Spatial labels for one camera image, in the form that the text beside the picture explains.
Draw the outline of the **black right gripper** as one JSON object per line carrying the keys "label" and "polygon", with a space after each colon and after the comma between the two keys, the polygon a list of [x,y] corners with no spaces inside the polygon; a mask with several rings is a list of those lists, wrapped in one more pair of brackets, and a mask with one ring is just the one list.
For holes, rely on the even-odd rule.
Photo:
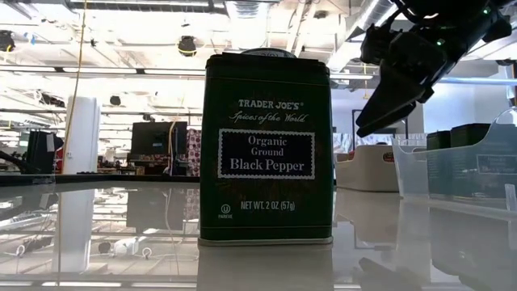
{"label": "black right gripper", "polygon": [[355,121],[356,133],[366,137],[405,119],[417,103],[425,103],[435,93],[422,95],[422,85],[437,82],[447,62],[439,45],[413,32],[399,33],[380,64],[378,86]]}

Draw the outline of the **green black pepper tin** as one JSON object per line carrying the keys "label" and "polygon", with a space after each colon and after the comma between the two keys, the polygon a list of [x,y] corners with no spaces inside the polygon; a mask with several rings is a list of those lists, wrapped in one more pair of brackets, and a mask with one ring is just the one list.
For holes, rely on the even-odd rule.
{"label": "green black pepper tin", "polygon": [[449,131],[438,131],[427,135],[427,177],[430,194],[448,195],[452,181],[451,148]]}
{"label": "green black pepper tin", "polygon": [[205,66],[200,240],[328,243],[330,73],[316,60],[222,53]]}
{"label": "green black pepper tin", "polygon": [[477,147],[476,192],[505,198],[507,184],[517,187],[517,134],[488,134]]}
{"label": "green black pepper tin", "polygon": [[466,150],[481,141],[490,124],[474,123],[457,126],[451,130],[452,151],[452,186],[454,196],[471,196],[472,184],[470,179],[477,173],[475,153]]}

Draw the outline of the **clear plastic bin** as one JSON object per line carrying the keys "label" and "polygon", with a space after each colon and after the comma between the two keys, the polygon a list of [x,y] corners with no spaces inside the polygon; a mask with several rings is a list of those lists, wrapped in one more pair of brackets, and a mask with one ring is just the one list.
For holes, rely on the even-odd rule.
{"label": "clear plastic bin", "polygon": [[[485,137],[488,134],[494,133],[517,134],[517,107],[509,108],[499,114],[494,119],[494,122],[490,124],[490,129]],[[475,145],[465,147],[466,150],[471,150],[475,153],[475,162],[477,147],[480,145],[481,141]],[[452,151],[453,148],[451,147],[448,150],[450,153],[451,165]],[[437,200],[441,202],[486,207],[507,211],[517,216],[517,187],[513,184],[507,184],[505,186],[505,198],[490,198],[483,193],[476,192],[477,182],[475,178],[477,177],[477,173],[473,174],[470,179],[472,184],[471,196],[454,196],[452,181],[450,184],[451,190],[448,195],[430,194],[427,177],[427,139],[413,141],[395,140],[393,141],[393,153],[397,170],[399,192],[402,197],[406,199]]]}

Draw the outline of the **white plastic bin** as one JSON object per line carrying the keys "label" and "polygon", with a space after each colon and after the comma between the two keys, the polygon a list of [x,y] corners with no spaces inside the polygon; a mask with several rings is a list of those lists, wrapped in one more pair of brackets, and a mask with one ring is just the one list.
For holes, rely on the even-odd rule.
{"label": "white plastic bin", "polygon": [[355,157],[334,155],[336,186],[361,192],[398,192],[395,163],[384,162],[383,154],[393,152],[390,145],[360,145]]}

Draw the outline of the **floral patterned cloth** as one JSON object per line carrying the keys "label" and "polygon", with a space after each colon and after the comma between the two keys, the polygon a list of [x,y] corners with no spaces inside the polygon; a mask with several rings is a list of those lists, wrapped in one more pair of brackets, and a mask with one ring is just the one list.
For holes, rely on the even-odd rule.
{"label": "floral patterned cloth", "polygon": [[201,131],[196,129],[187,130],[187,175],[200,176],[201,158]]}

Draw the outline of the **black computer monitor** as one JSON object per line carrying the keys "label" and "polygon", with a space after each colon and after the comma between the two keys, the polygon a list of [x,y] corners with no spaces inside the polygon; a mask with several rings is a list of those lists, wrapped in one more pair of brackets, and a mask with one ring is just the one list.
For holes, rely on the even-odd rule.
{"label": "black computer monitor", "polygon": [[187,122],[142,122],[132,124],[131,154],[174,154],[187,151]]}

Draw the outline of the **white round column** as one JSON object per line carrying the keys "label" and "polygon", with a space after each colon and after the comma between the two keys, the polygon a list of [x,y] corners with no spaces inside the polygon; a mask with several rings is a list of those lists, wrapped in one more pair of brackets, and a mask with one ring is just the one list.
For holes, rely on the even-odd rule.
{"label": "white round column", "polygon": [[100,104],[95,97],[69,97],[63,174],[95,172],[98,160]]}

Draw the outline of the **black computer tower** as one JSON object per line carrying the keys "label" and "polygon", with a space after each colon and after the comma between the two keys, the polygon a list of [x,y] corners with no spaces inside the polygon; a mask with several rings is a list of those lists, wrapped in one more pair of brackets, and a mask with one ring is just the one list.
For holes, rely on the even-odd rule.
{"label": "black computer tower", "polygon": [[31,131],[27,145],[27,163],[40,170],[41,174],[52,174],[57,151],[64,145],[55,133]]}

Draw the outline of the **black aluminium table frame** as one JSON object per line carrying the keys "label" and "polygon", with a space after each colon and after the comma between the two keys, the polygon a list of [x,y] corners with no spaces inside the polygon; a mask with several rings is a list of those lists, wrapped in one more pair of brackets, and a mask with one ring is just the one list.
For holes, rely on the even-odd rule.
{"label": "black aluminium table frame", "polygon": [[0,175],[0,187],[32,186],[59,183],[89,182],[171,182],[198,183],[195,176],[168,175],[113,175],[113,174],[73,174],[73,175]]}

